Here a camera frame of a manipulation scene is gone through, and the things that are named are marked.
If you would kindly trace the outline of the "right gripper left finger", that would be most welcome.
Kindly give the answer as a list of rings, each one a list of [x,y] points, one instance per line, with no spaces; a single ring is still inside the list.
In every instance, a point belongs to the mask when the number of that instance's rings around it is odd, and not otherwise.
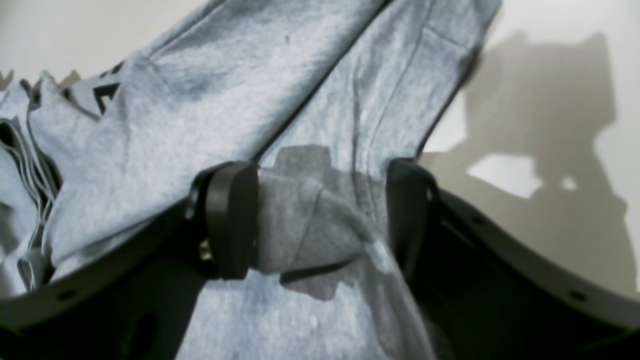
[[[100,259],[1,301],[3,360],[173,360],[209,280],[258,259],[258,167],[201,171],[189,195]]]

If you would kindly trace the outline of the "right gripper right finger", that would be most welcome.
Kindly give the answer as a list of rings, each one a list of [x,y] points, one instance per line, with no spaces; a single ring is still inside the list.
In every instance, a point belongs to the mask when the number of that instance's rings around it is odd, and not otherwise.
[[[410,158],[386,172],[388,234],[457,360],[637,360],[639,301],[545,259]]]

